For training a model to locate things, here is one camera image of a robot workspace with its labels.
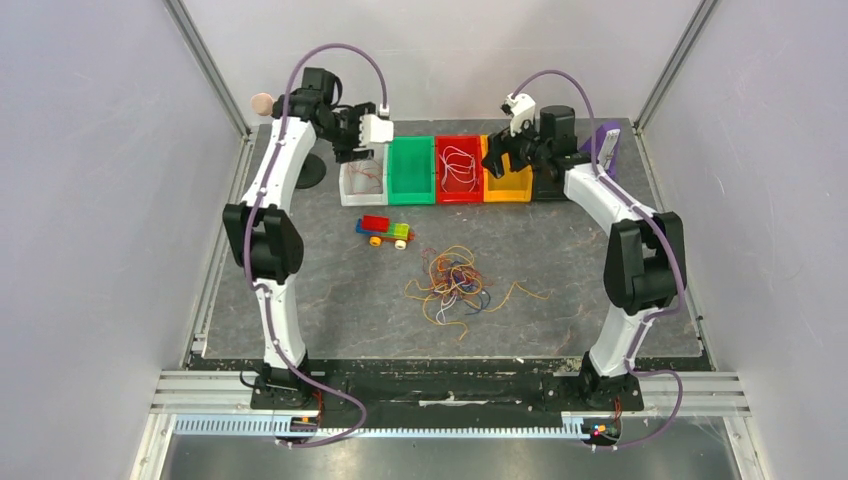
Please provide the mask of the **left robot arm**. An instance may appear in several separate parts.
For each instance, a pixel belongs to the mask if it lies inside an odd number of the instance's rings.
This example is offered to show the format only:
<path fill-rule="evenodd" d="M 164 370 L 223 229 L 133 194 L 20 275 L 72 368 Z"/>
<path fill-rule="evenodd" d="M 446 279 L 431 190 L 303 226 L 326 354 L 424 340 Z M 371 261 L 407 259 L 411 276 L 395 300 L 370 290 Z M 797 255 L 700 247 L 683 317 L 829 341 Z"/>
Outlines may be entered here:
<path fill-rule="evenodd" d="M 256 295 L 264 335 L 264 354 L 250 383 L 254 409 L 301 409 L 319 399 L 308 373 L 308 354 L 296 306 L 296 275 L 304 259 L 304 240 L 290 218 L 293 193 L 311 150 L 323 139 L 339 163 L 360 160 L 370 145 L 389 142 L 393 126 L 386 100 L 344 105 L 341 80 L 322 68 L 308 67 L 291 93 L 252 97 L 254 112 L 272 118 L 272 137 L 254 180 L 237 203 L 228 203 L 222 220 L 230 249 Z"/>

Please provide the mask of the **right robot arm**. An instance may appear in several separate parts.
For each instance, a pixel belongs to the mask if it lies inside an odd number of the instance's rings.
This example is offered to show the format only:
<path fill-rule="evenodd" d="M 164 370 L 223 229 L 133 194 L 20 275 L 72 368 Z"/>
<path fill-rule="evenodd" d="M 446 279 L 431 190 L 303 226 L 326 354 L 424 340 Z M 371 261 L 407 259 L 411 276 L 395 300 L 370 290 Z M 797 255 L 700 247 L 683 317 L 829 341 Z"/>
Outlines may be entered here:
<path fill-rule="evenodd" d="M 577 376 L 565 380 L 567 398 L 590 410 L 641 404 L 635 354 L 657 314 L 685 289 L 683 225 L 625 192 L 611 176 L 617 134 L 602 130 L 578 149 L 572 108 L 538 109 L 518 94 L 502 105 L 509 125 L 487 139 L 483 167 L 495 178 L 532 169 L 559 187 L 608 238 L 603 283 L 610 308 Z"/>

